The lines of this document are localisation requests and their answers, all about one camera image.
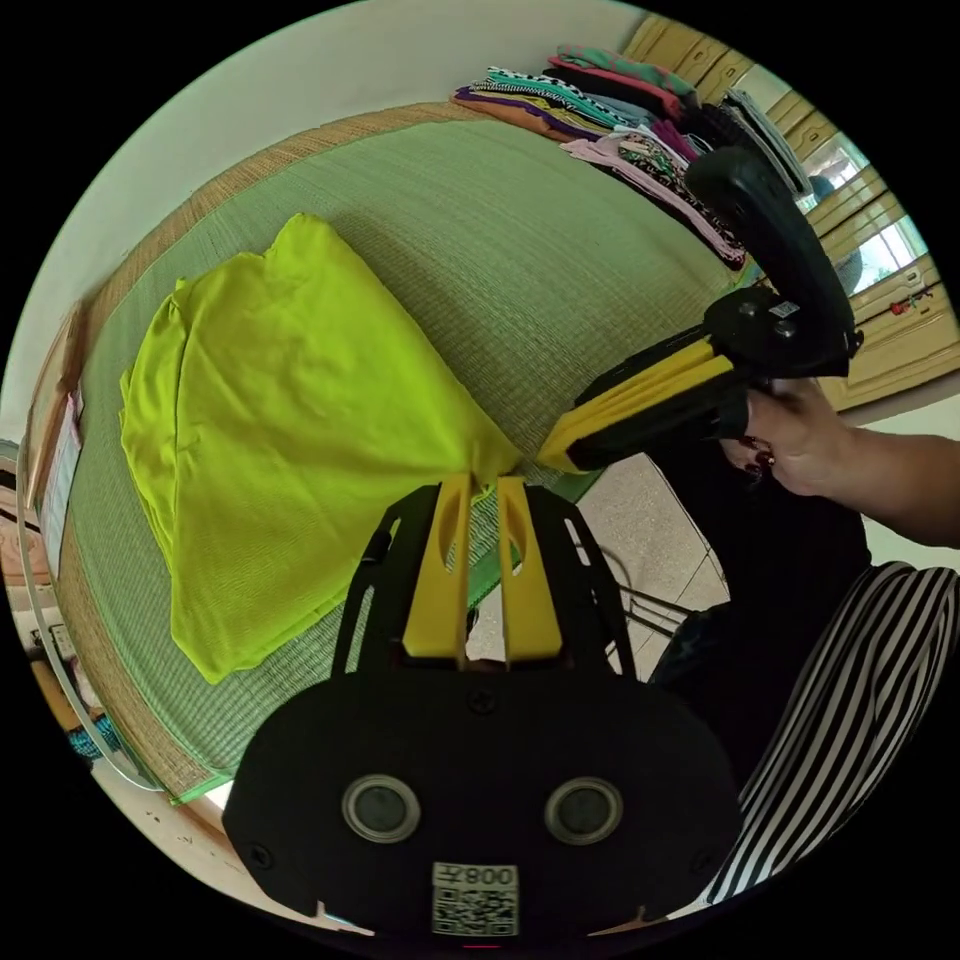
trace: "neon yellow shirt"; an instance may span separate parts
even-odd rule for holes
[[[180,281],[121,381],[121,443],[210,682],[337,606],[386,508],[520,454],[333,227]]]

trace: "striped shirt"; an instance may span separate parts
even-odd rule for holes
[[[701,902],[776,875],[856,812],[910,740],[960,634],[960,577],[871,567],[810,655],[744,787],[743,829]]]

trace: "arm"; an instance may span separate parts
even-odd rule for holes
[[[932,547],[960,549],[960,442],[850,428],[824,496]]]
[[[734,463],[769,449],[791,492],[835,500],[918,543],[960,548],[960,442],[850,427],[813,380],[774,387],[776,396],[750,394],[747,429],[761,452],[723,441]]]

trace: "label sticker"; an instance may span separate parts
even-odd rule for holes
[[[519,928],[517,868],[433,865],[433,932],[460,937],[513,937]]]
[[[779,317],[782,320],[784,317],[789,317],[791,313],[796,313],[799,309],[800,308],[795,303],[791,303],[789,300],[784,300],[783,303],[779,303],[777,306],[771,307],[770,312],[775,317]]]

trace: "tiled floor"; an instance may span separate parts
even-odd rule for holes
[[[643,456],[615,464],[580,501],[597,543],[615,554],[626,568],[630,584],[661,600],[691,610],[727,599],[719,564],[707,548],[673,491]],[[611,564],[614,574],[623,574]],[[647,612],[641,616],[663,622]],[[667,638],[637,623],[630,638],[641,679],[651,671]],[[500,591],[480,605],[480,618],[467,645],[471,658],[503,659]],[[614,664],[618,666],[614,654]]]

